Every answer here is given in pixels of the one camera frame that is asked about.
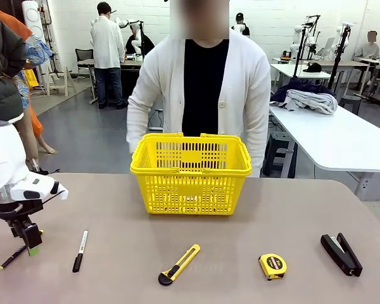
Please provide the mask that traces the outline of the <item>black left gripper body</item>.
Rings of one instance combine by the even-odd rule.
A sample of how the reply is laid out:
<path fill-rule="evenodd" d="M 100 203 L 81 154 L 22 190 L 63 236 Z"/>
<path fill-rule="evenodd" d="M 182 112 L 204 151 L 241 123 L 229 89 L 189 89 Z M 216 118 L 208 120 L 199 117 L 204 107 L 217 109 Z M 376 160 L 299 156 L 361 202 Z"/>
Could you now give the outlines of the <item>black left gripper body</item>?
<path fill-rule="evenodd" d="M 30 215 L 43 209 L 41 199 L 30 199 L 25 201 L 12 201 L 0 203 L 0 219 L 3 219 L 10 226 L 10 221 L 22 223 L 22 232 L 25 224 L 34 223 Z"/>

